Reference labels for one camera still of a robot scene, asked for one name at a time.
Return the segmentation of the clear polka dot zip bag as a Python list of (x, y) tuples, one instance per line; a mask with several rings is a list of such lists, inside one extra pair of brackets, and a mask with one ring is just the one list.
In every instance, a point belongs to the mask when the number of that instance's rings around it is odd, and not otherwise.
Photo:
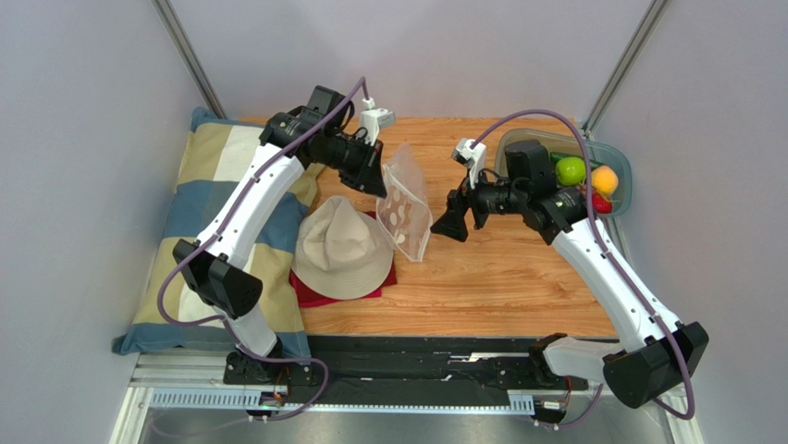
[(387, 196), (376, 199), (376, 220), (390, 245), (410, 262), (424, 261), (433, 215), (424, 171), (408, 142), (381, 166)]

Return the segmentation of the green apple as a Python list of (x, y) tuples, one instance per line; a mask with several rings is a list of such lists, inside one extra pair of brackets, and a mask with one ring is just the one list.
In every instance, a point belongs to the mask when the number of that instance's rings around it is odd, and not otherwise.
[(558, 183), (563, 187), (572, 187), (585, 182), (587, 177), (585, 160), (576, 156), (561, 158), (555, 164)]

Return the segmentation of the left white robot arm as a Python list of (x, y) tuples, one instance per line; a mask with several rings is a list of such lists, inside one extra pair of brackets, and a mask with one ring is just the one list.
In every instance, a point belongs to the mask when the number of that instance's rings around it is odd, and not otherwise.
[(281, 342), (260, 308), (263, 281), (246, 272), (254, 242), (291, 185), (312, 164), (338, 171), (341, 183), (384, 198), (381, 129), (395, 123), (392, 110), (362, 99), (359, 127), (346, 132), (356, 115), (350, 94), (316, 86), (306, 105), (279, 112), (265, 123), (259, 145), (240, 183), (214, 221), (195, 240), (179, 240), (170, 283), (181, 275), (189, 290), (212, 308), (234, 339), (226, 359), (229, 384), (272, 384), (294, 362), (281, 354)]

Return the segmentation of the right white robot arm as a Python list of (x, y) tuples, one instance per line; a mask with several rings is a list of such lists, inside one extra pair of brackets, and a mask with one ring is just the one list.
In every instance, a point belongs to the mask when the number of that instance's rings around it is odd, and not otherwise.
[(431, 228), (437, 235), (466, 241), (466, 213), (482, 228), (491, 215), (520, 215), (578, 273), (619, 336), (616, 343), (556, 333), (529, 348), (529, 376), (547, 386), (563, 376), (606, 385), (624, 405), (636, 409), (675, 388), (696, 370), (708, 346), (707, 331), (686, 324), (669, 310), (618, 250), (600, 220), (589, 216), (584, 195), (559, 186), (548, 150), (536, 140), (505, 146), (507, 176), (488, 180), (486, 147), (461, 140), (452, 159), (467, 176), (447, 197), (447, 210)]

